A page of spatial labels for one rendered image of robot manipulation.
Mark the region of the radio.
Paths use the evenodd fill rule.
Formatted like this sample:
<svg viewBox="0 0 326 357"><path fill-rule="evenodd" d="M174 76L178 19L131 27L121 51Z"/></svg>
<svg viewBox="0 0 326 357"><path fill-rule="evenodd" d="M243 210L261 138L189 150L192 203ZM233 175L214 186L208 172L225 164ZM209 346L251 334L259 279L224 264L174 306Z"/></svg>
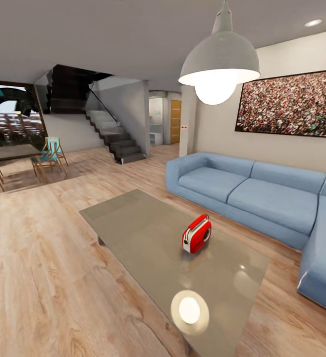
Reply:
<svg viewBox="0 0 326 357"><path fill-rule="evenodd" d="M196 253L211 235L212 224L208 220L206 214L200 216L192 224L182 236L183 248L189 253Z"/></svg>

